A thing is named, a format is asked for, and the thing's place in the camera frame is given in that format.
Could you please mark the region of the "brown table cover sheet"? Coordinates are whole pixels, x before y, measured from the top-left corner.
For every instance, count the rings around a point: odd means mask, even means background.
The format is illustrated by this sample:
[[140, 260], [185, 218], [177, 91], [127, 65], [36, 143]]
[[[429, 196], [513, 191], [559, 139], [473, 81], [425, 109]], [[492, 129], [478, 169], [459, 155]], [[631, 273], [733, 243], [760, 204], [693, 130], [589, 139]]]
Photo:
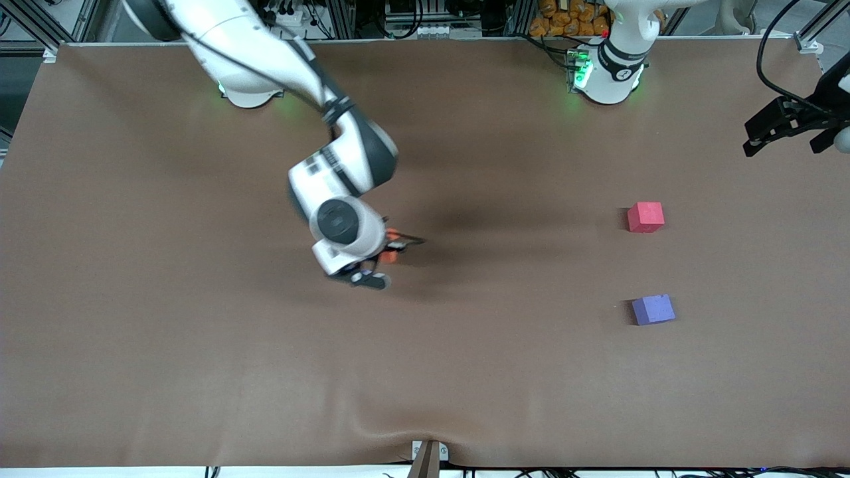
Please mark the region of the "brown table cover sheet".
[[[850, 155], [744, 156], [755, 40], [657, 42], [618, 106], [525, 40], [316, 43], [425, 244], [325, 278], [294, 98], [185, 46], [64, 46], [0, 168], [0, 468], [850, 468]], [[628, 231], [660, 202], [667, 224]], [[676, 319], [638, 326], [668, 294]]]

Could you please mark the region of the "red foam block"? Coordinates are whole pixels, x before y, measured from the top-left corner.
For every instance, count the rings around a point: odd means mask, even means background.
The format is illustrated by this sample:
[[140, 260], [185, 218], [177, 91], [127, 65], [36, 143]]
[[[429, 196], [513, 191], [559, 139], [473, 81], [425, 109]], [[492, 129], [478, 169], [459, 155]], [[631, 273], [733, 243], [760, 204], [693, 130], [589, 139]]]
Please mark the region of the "red foam block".
[[637, 234], [655, 232], [667, 224], [660, 202], [636, 202], [626, 212], [628, 231]]

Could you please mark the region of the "purple foam block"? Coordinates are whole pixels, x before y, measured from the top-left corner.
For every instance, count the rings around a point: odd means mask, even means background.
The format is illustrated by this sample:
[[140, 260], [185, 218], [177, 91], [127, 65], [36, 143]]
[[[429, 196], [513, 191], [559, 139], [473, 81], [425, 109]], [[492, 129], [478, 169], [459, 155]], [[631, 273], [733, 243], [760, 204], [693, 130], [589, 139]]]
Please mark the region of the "purple foam block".
[[668, 294], [639, 297], [631, 302], [638, 326], [668, 323], [676, 319], [671, 297]]

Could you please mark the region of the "white connector row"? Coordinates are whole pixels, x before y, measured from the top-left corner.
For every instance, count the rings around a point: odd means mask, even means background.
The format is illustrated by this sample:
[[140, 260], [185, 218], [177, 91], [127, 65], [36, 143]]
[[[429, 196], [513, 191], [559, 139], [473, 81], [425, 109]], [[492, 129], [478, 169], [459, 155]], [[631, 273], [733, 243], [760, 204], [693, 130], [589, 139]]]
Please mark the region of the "white connector row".
[[450, 25], [425, 24], [414, 29], [414, 25], [396, 25], [401, 29], [389, 29], [390, 39], [449, 39], [452, 28]]

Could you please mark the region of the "pile of orange pieces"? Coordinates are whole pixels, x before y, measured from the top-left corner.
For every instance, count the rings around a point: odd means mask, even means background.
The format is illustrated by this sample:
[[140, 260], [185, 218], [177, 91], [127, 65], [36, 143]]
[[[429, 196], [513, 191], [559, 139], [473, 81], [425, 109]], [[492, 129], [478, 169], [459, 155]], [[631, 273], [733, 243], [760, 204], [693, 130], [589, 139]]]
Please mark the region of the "pile of orange pieces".
[[651, 46], [661, 33], [665, 9], [679, 0], [538, 0], [528, 27], [531, 37], [601, 37], [624, 49]]

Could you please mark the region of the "white power strip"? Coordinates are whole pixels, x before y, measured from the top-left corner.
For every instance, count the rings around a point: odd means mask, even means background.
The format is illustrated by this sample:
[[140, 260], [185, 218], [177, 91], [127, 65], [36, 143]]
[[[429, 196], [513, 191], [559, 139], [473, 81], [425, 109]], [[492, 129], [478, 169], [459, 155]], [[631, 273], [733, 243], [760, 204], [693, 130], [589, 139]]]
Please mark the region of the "white power strip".
[[285, 25], [290, 29], [309, 27], [313, 17], [303, 3], [267, 4], [263, 14], [273, 25]]

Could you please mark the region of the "diagonal aluminium frame bar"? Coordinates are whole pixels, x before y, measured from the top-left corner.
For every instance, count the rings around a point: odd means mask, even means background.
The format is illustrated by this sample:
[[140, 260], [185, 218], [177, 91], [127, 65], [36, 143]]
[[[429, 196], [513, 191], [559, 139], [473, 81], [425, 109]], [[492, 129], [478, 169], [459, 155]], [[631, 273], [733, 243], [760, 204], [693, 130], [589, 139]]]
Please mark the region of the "diagonal aluminium frame bar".
[[833, 22], [837, 21], [842, 13], [850, 7], [850, 0], [823, 0], [825, 6], [802, 27], [796, 31], [794, 39], [816, 39]]
[[3, 11], [49, 54], [57, 54], [62, 42], [69, 37], [66, 31], [35, 0], [0, 0]]

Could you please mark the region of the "grey metal clamp bracket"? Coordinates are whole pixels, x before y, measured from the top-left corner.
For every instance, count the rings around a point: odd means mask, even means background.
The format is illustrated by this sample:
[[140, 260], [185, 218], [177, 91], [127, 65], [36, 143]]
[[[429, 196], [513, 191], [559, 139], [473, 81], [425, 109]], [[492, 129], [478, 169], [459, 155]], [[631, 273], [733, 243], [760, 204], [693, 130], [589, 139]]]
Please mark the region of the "grey metal clamp bracket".
[[421, 451], [433, 451], [434, 455], [438, 456], [438, 460], [440, 462], [448, 462], [450, 459], [449, 448], [446, 444], [440, 441], [413, 441], [412, 442], [412, 453], [410, 454], [410, 460], [415, 461], [417, 457], [420, 455]]

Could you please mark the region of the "aluminium frame post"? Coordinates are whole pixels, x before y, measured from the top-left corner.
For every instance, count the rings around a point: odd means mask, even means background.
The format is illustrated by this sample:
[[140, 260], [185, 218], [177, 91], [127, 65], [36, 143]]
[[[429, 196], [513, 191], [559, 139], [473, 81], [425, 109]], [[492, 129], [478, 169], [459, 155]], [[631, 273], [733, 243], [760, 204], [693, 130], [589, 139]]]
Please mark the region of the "aluminium frame post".
[[537, 0], [513, 0], [513, 8], [505, 28], [507, 36], [527, 35], [538, 12]]
[[357, 0], [327, 0], [335, 39], [355, 39], [356, 7]]
[[104, 7], [108, 0], [63, 0], [69, 3], [72, 12], [72, 38], [75, 42], [95, 40], [100, 30]]

